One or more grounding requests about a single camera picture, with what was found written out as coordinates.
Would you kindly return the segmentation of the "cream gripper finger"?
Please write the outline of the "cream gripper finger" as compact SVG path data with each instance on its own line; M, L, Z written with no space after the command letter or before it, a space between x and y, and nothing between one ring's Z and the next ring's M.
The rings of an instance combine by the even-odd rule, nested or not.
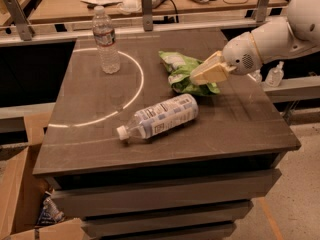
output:
M194 85L222 82L225 81L229 77L229 74L235 69L235 66L229 66L225 62L214 64L203 63L191 72L190 81Z
M221 51L216 51L213 53L211 56L209 56L203 63L203 67L212 67L215 64L220 63L222 60L222 52Z

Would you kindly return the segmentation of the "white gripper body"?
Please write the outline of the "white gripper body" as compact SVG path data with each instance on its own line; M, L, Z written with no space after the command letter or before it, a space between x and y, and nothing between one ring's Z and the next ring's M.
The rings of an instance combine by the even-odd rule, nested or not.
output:
M262 60L250 32L231 39L223 48L222 54L225 62L234 67L233 74L246 75L262 67Z

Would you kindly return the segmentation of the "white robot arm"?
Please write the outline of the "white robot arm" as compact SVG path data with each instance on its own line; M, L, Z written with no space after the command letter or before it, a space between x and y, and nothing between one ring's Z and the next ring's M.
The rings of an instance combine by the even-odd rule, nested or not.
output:
M225 81L230 73L246 75L275 60L319 51L320 0L291 0L287 14L231 39L195 68L195 85Z

